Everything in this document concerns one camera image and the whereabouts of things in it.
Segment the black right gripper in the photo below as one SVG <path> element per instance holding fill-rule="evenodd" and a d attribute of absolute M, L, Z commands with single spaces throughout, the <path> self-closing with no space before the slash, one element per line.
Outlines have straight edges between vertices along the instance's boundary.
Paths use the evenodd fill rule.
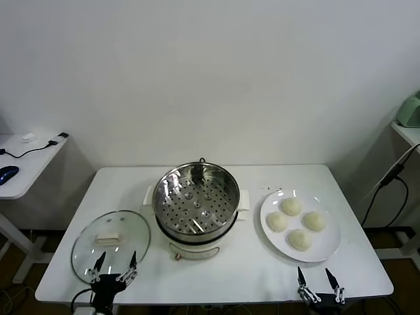
<path fill-rule="evenodd" d="M 336 277 L 325 268 L 328 281 L 334 294 L 313 292 L 306 283 L 301 268 L 297 267 L 298 273 L 298 290 L 300 298 L 305 302 L 310 314 L 317 315 L 339 315 L 342 314 L 345 304 L 345 288 L 339 285 Z"/>

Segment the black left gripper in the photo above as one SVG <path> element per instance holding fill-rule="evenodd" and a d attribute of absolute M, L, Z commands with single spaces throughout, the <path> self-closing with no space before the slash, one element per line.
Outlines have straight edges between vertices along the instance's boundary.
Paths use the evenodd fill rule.
<path fill-rule="evenodd" d="M 101 274 L 100 269 L 104 263 L 106 252 L 96 260 L 94 266 L 89 268 L 87 275 L 94 293 L 93 305 L 113 305 L 115 296 L 125 291 L 137 276 L 137 252 L 134 251 L 128 269 L 120 274 Z"/>

